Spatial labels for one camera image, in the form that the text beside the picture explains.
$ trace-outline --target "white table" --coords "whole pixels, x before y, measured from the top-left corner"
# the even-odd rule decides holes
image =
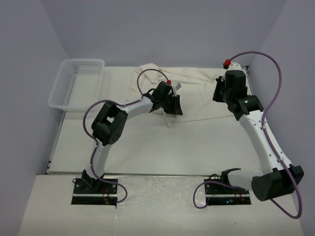
[[[120,177],[129,191],[117,206],[71,205],[75,176],[37,176],[19,236],[302,236],[299,220],[250,192],[252,205],[196,209],[202,177]],[[123,190],[118,188],[120,198]],[[205,204],[204,188],[197,203]],[[291,195],[278,199],[295,212]]]
[[[105,67],[100,99],[124,102],[134,67]],[[222,75],[224,69],[202,69]],[[88,126],[96,113],[88,116]],[[93,141],[82,128],[83,113],[65,114],[50,173],[80,173],[86,167]],[[168,128],[162,116],[144,114],[127,122],[113,145],[106,173],[209,175],[240,167],[259,170],[251,141],[232,116],[175,123]]]

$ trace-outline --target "red cap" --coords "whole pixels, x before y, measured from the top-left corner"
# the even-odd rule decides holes
[[[231,60],[226,59],[225,62],[223,63],[223,68],[227,69],[231,65]]]

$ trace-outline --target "white plastic basket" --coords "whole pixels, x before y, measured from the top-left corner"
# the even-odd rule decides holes
[[[48,106],[70,112],[86,111],[98,100],[104,64],[99,59],[64,60],[50,92]]]

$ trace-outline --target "folded cloth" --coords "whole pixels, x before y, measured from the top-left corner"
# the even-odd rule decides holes
[[[206,74],[198,68],[159,68],[152,63],[142,65],[134,70],[126,97],[127,102],[139,98],[136,80],[141,71],[149,68],[161,70],[173,83],[181,83],[181,88],[177,93],[180,95],[183,115],[177,116],[172,122],[203,120],[233,115],[227,109],[225,103],[218,103],[212,100],[216,88],[215,78],[218,76],[216,74]],[[160,81],[165,81],[163,75],[156,71],[147,71],[140,77],[139,85],[145,93],[149,89],[156,88]]]

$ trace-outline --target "wall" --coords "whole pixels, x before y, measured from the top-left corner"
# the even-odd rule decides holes
[[[38,0],[0,2],[0,235],[17,235],[61,113],[47,100],[67,55]]]
[[[293,164],[301,165],[305,172],[299,185],[305,236],[315,234],[314,9],[314,0],[289,0],[261,48],[279,62],[283,72],[282,90],[267,118],[282,149]],[[267,106],[278,85],[275,66],[257,56],[250,66],[250,77],[254,93]]]
[[[71,58],[100,58],[107,65],[221,67],[228,57],[261,47],[286,0],[41,2]]]

